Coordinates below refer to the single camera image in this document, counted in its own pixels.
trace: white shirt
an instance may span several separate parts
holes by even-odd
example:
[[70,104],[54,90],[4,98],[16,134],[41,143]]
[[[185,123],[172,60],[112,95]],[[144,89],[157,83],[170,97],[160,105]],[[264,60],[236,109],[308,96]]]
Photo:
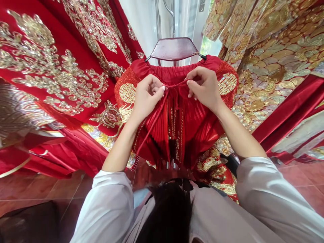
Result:
[[[243,160],[237,170],[240,206],[212,188],[198,188],[190,222],[190,243],[324,242],[324,219],[266,158]],[[82,206],[72,243],[136,242],[154,198],[134,208],[124,172],[100,171]]]

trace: red embroidered dress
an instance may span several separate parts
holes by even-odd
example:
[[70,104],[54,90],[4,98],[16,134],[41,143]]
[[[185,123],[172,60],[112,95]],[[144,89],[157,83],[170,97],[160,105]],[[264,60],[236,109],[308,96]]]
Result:
[[161,168],[161,160],[175,160],[193,169],[199,154],[208,150],[224,133],[217,117],[200,102],[188,98],[184,81],[188,72],[203,66],[216,72],[225,104],[231,108],[236,94],[238,76],[234,69],[218,57],[207,56],[196,64],[183,67],[151,66],[136,60],[115,86],[115,97],[126,122],[135,101],[135,88],[148,74],[158,77],[168,87],[154,111],[139,126],[133,144],[135,153]]

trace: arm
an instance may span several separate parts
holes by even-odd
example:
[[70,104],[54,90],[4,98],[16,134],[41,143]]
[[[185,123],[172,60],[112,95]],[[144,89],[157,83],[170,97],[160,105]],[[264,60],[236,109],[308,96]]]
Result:
[[214,71],[204,67],[197,67],[188,73],[186,79],[189,86],[189,97],[195,95],[203,105],[207,106],[221,122],[228,140],[240,158],[260,156],[267,158],[267,154],[256,139],[244,128],[239,119],[223,102]]
[[[198,76],[199,81],[192,79]],[[193,94],[220,120],[234,151],[245,158],[237,169],[240,205],[285,242],[324,242],[324,219],[287,182],[261,145],[226,107],[215,72],[197,67],[187,75]]]
[[165,90],[162,82],[152,74],[145,77],[136,87],[134,108],[123,130],[109,152],[103,166],[103,171],[124,171],[129,159],[136,131],[162,98]]
[[134,216],[132,185],[123,172],[139,124],[162,98],[165,87],[153,75],[136,88],[133,112],[94,177],[85,198],[71,242],[122,242]]

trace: hand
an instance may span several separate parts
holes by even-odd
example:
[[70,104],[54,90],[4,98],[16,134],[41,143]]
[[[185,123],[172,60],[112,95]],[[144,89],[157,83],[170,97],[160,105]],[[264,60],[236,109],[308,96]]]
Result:
[[130,119],[139,125],[163,97],[165,86],[154,75],[147,75],[136,87],[135,103]]
[[198,66],[187,74],[186,79],[188,80],[189,98],[194,95],[195,100],[198,99],[213,112],[216,112],[218,106],[224,103],[219,93],[214,71]]

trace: white sleeve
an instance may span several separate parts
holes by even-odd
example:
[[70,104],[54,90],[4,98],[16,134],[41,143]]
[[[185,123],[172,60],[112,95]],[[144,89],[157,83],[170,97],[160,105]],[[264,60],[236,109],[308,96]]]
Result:
[[85,198],[71,243],[122,242],[133,215],[133,191],[126,174],[101,170]]
[[285,242],[324,242],[324,219],[269,159],[244,159],[237,177],[240,205]]

